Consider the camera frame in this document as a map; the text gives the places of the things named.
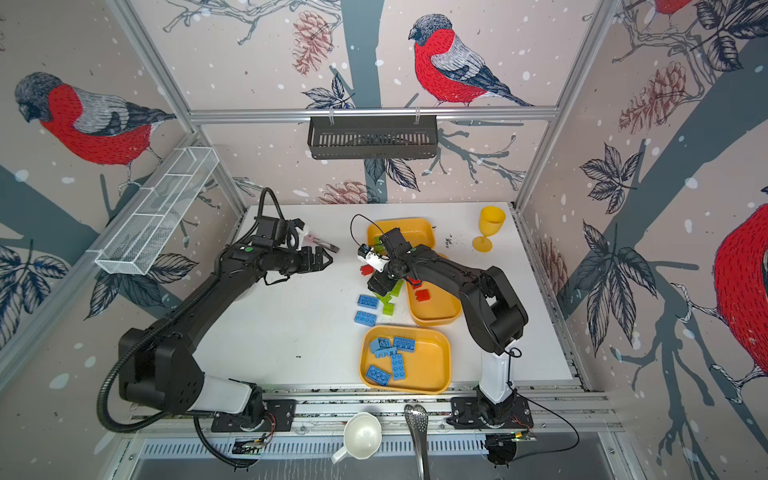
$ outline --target blue lego brick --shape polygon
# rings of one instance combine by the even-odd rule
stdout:
[[[395,354],[397,354],[397,349],[395,347],[390,347],[388,349],[378,349],[373,353],[373,355],[376,355],[377,359]]]
[[[389,345],[389,339],[380,336],[371,342],[371,353],[376,353],[376,350],[388,349],[389,347],[391,347],[391,345]]]
[[[355,314],[355,323],[359,323],[360,325],[374,326],[376,325],[376,315],[368,312],[358,311]]]
[[[366,377],[373,380],[374,382],[378,383],[381,386],[386,386],[387,383],[389,383],[389,377],[390,375],[385,372],[382,369],[378,369],[375,366],[371,365],[368,367],[368,372],[366,372]]]
[[[370,295],[361,295],[360,298],[357,299],[357,304],[366,308],[375,309],[379,306],[379,299]]]
[[[397,348],[399,352],[415,352],[416,351],[416,341],[411,339],[404,339],[401,336],[396,336],[395,339],[392,341],[392,346]]]
[[[392,359],[392,378],[402,380],[406,377],[406,365],[402,362],[402,354],[397,353],[390,357]]]

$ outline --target yellow goblet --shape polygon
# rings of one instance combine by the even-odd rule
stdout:
[[[480,227],[482,237],[476,237],[472,241],[472,246],[475,250],[483,253],[491,251],[493,242],[488,237],[496,235],[502,229],[506,218],[507,214],[499,207],[485,207],[481,210],[478,226]]]

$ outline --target black metal basket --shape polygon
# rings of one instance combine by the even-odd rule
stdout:
[[[307,144],[312,158],[432,158],[437,155],[437,117],[313,117]]]

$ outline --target bird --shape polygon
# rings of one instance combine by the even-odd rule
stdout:
[[[761,190],[768,194],[768,187]],[[734,231],[729,233],[715,254],[713,266],[717,307],[705,308],[690,301],[683,290],[690,318],[696,309],[718,318],[733,337],[750,354],[754,367],[742,379],[735,380],[719,365],[710,368],[720,372],[733,385],[733,403],[742,403],[741,389],[754,379],[768,376],[768,204],[760,206]]]
[[[118,186],[120,193],[129,184],[140,186],[131,179],[131,162],[152,151],[149,140],[160,124],[176,118],[117,95],[73,87],[41,71],[21,79],[15,96],[22,117],[39,120],[73,154],[94,164],[124,165],[128,180]]]
[[[470,50],[453,31],[445,15],[424,15],[413,24],[409,40],[415,41],[415,69],[419,83],[437,99],[469,103],[476,98],[500,97],[523,107],[527,101],[515,97],[509,87],[493,75],[482,57]]]

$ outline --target black cable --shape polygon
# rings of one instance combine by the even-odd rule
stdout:
[[[258,458],[256,460],[243,460],[239,458],[227,457],[225,454],[216,450],[216,448],[211,445],[210,442],[208,442],[208,439],[205,438],[205,435],[203,435],[203,429],[200,427],[200,420],[197,415],[192,418],[192,421],[194,422],[194,431],[197,432],[197,437],[203,443],[203,447],[205,447],[205,449],[214,457],[218,458],[230,467],[234,467],[235,470],[238,468],[248,469],[251,465],[259,461]]]
[[[136,432],[148,425],[155,423],[157,420],[168,416],[168,412],[159,412],[152,415],[148,419],[141,420],[136,423],[120,423],[114,420],[109,414],[108,399],[109,391],[112,388],[112,384],[117,379],[120,370],[125,366],[128,360],[131,359],[136,353],[142,350],[145,346],[149,345],[157,338],[165,329],[176,323],[182,315],[184,315],[195,303],[199,302],[204,296],[210,292],[210,289],[216,285],[219,281],[220,265],[218,262],[214,264],[214,272],[208,277],[208,281],[200,286],[195,293],[190,295],[185,301],[179,305],[168,317],[157,327],[146,332],[131,348],[129,348],[112,366],[112,369],[107,374],[104,382],[101,384],[101,388],[98,391],[96,397],[96,416],[98,421],[111,432],[117,433],[130,433]]]

